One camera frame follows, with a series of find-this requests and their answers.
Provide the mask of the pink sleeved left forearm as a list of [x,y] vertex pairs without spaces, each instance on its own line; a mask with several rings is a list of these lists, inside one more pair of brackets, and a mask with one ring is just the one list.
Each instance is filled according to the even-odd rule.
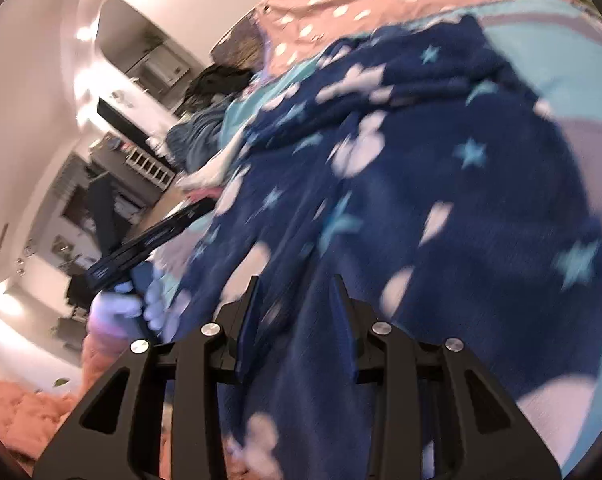
[[81,387],[78,398],[90,390],[97,379],[130,347],[131,339],[92,330],[83,340],[81,352]]

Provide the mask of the white gloved left hand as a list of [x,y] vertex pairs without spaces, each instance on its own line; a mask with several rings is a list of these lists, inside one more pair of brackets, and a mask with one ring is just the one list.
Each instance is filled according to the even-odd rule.
[[131,282],[117,285],[113,292],[99,292],[88,315],[88,333],[130,338],[124,322],[142,318],[152,333],[161,336],[167,322],[167,306],[162,293],[160,278],[150,282],[143,298],[133,294]]

